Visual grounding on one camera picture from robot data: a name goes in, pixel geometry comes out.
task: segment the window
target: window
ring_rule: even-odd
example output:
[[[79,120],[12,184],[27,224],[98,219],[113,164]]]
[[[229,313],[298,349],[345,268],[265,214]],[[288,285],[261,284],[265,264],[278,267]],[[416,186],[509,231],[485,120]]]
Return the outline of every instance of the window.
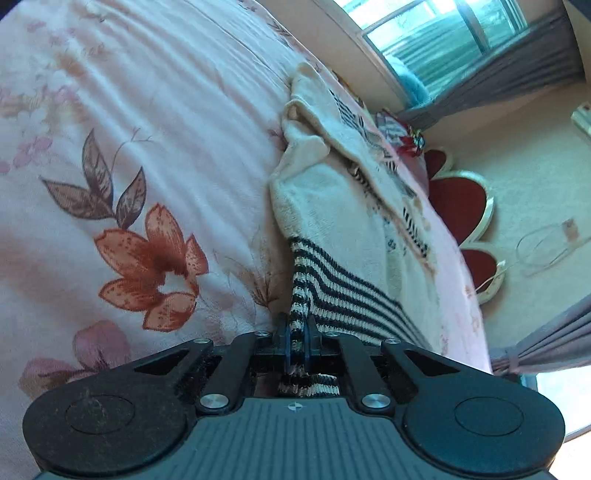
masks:
[[[523,380],[554,402],[564,417],[565,444],[550,473],[560,480],[586,478],[591,448],[591,367],[525,375]]]
[[[335,0],[394,72],[409,106],[525,28],[514,0]]]

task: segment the curtain tie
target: curtain tie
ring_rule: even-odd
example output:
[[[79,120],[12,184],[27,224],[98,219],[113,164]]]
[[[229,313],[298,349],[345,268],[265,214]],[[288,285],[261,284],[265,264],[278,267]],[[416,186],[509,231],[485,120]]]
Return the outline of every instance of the curtain tie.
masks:
[[[507,358],[509,360],[509,373],[510,374],[518,374],[519,373],[519,352],[514,347],[509,347],[505,349],[505,353],[507,354]]]

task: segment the pink floral bedsheet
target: pink floral bedsheet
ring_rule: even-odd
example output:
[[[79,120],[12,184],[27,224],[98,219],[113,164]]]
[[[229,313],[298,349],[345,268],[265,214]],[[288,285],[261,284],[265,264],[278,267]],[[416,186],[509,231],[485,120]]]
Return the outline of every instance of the pink floral bedsheet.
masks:
[[[0,22],[0,478],[37,471],[20,422],[43,391],[288,309],[267,180],[303,60],[364,115],[253,0],[23,0]],[[431,223],[437,353],[489,371],[462,255],[399,171]]]

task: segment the white cable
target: white cable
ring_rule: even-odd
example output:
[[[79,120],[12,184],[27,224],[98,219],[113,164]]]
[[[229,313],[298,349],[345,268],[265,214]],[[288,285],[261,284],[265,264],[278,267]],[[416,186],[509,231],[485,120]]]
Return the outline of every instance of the white cable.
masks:
[[[553,223],[551,225],[546,225],[540,228],[537,228],[536,230],[533,230],[530,233],[526,233],[524,236],[521,237],[521,239],[519,239],[519,242],[517,242],[517,245],[515,247],[515,257],[516,260],[512,263],[509,264],[507,267],[502,268],[500,271],[498,271],[497,273],[495,273],[493,276],[491,276],[490,278],[487,278],[484,282],[482,282],[480,285],[478,285],[478,287],[476,288],[476,292],[478,293],[478,290],[480,290],[484,285],[486,285],[488,282],[496,279],[497,277],[501,276],[502,274],[504,274],[507,270],[509,270],[510,268],[514,267],[515,265],[518,264],[522,264],[522,265],[526,265],[528,267],[533,267],[536,268],[537,270],[534,271],[533,273],[529,274],[528,276],[532,276],[532,275],[536,275],[540,272],[543,272],[544,270],[547,270],[548,268],[556,265],[557,263],[559,263],[560,261],[564,260],[566,257],[568,257],[572,252],[574,252],[575,250],[579,249],[580,247],[582,247],[583,245],[585,245],[586,243],[588,243],[589,241],[591,241],[591,237],[588,238],[584,238],[581,239],[579,241],[572,241],[576,239],[576,236],[578,236],[578,231],[576,231],[576,236],[571,236],[569,235],[570,230],[566,230],[566,227],[571,229],[574,228],[576,229],[576,225],[574,224],[574,221],[572,220],[567,220],[566,222],[563,223]],[[558,255],[556,255],[552,260],[550,260],[550,262],[546,262],[546,263],[535,263],[535,262],[531,262],[529,260],[529,257],[531,257],[536,249],[542,245],[546,240],[548,240],[548,238],[552,235],[552,233],[555,231],[555,229],[560,229],[562,231],[562,233],[565,234],[565,238],[568,240],[567,246],[565,247],[565,249],[563,249]],[[535,247],[531,250],[531,252],[529,252],[525,257],[522,256],[522,254],[519,253],[519,248],[521,246],[521,244],[523,243],[523,241],[526,238],[531,237],[532,235],[535,235],[536,233],[539,232],[543,232],[544,230],[551,230],[551,232],[546,235],[542,240],[540,240]]]

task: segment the black circular pad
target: black circular pad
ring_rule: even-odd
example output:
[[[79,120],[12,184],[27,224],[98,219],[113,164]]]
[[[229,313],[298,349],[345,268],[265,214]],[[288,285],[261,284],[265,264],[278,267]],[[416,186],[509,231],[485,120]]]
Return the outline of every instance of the black circular pad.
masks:
[[[492,397],[464,400],[456,407],[455,415],[456,421],[467,431],[483,437],[509,435],[523,423],[523,414],[518,407]]]
[[[113,372],[50,391],[22,430],[44,469],[68,476],[120,475],[168,453],[187,429],[182,404],[154,377]]]
[[[564,439],[558,408],[537,392],[481,372],[424,382],[404,414],[418,451],[464,474],[515,477],[546,468]]]
[[[89,395],[76,400],[66,411],[66,421],[78,432],[89,435],[113,433],[129,425],[135,407],[130,401],[114,395]]]

